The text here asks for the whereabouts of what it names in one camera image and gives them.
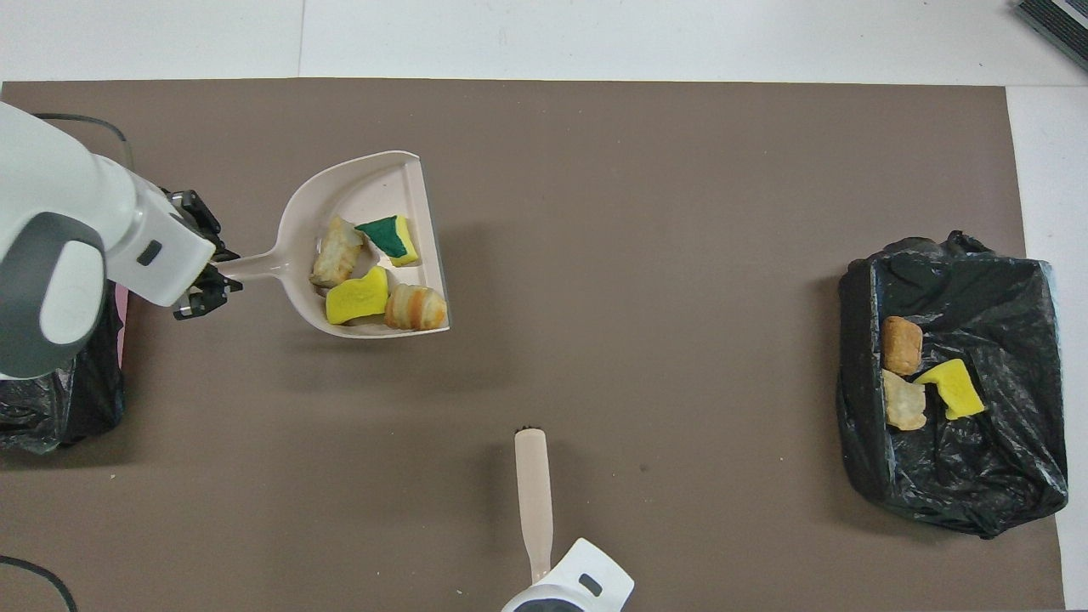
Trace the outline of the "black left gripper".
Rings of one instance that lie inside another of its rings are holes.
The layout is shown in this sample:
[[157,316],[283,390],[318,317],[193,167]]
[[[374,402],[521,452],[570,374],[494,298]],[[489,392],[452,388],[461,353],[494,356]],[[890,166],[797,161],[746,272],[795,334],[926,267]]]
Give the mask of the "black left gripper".
[[[166,200],[174,208],[180,221],[215,247],[211,260],[215,264],[242,259],[242,256],[225,245],[221,238],[221,224],[214,219],[207,205],[194,189],[166,191]],[[176,320],[187,320],[206,316],[228,302],[231,293],[240,292],[242,282],[222,276],[218,270],[203,270],[173,306]]]

